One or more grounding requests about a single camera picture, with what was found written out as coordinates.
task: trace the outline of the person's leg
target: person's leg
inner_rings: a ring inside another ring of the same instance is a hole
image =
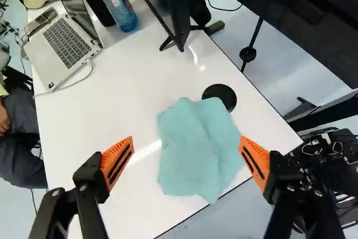
[[[37,134],[37,117],[32,92],[16,87],[4,97],[3,105],[11,120],[10,131],[0,137],[0,177],[23,188],[46,188],[43,161],[31,153],[19,133]]]
[[[0,177],[22,188],[47,188],[44,162],[11,136],[0,137]]]
[[[9,90],[9,96],[4,97],[3,105],[11,120],[10,133],[39,134],[37,125],[35,100],[33,93],[24,87]]]

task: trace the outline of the laptop keyboard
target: laptop keyboard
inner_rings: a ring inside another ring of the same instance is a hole
[[[71,68],[92,50],[62,18],[49,27],[43,35],[67,68]]]

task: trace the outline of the teal towel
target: teal towel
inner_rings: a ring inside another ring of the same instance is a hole
[[[157,116],[162,152],[158,182],[169,195],[215,203],[243,162],[240,133],[219,98],[180,98]]]

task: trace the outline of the person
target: person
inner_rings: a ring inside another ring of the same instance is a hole
[[[0,78],[0,177],[22,188],[46,189],[44,162],[31,152],[39,141],[33,93],[23,83],[3,86]]]

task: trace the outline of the floor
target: floor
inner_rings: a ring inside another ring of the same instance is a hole
[[[25,7],[18,0],[7,0],[9,7],[2,19],[9,21],[13,27],[22,29],[27,24],[27,12]],[[1,41],[10,46],[11,61],[9,65],[20,72],[23,67],[20,62],[20,48],[15,43],[14,35],[8,34]],[[28,61],[23,61],[26,74],[31,76],[31,65]],[[39,155],[39,151],[33,151],[33,154]],[[22,189],[12,186],[10,183],[0,179],[0,230],[3,237],[8,238],[27,238],[35,219],[35,209],[32,203],[32,196],[29,189]],[[34,190],[35,204],[40,206],[45,190]]]
[[[212,5],[220,8],[239,6],[235,0],[210,1]],[[21,7],[18,3],[11,3],[11,9],[6,16],[16,16],[18,27],[23,27],[26,14],[17,13],[19,9],[21,10]],[[210,11],[213,16],[211,22],[223,20],[226,23],[224,30],[213,35],[213,40],[240,68],[242,62],[238,53],[248,45],[257,16],[245,7],[235,12],[217,11],[212,8]],[[258,51],[257,58],[247,66],[244,74],[281,115],[299,105],[297,96],[320,105],[352,91],[332,72],[267,23],[263,24],[255,47]],[[12,55],[11,66],[22,71],[16,51],[12,52]],[[27,73],[31,74],[29,64],[25,65]],[[335,124],[339,127],[349,126],[358,133],[357,119],[350,118]],[[2,233],[11,238],[26,238],[35,217],[30,191],[13,187],[2,180],[0,188],[0,208],[6,208],[7,210],[2,211],[9,212],[7,215],[0,214]],[[44,191],[36,190],[37,206],[43,194]],[[162,238],[262,238],[270,213],[270,206],[251,180],[220,199],[215,206],[203,210]],[[15,220],[18,229],[14,230],[12,227]],[[350,229],[347,238],[354,238],[354,231],[356,230]]]

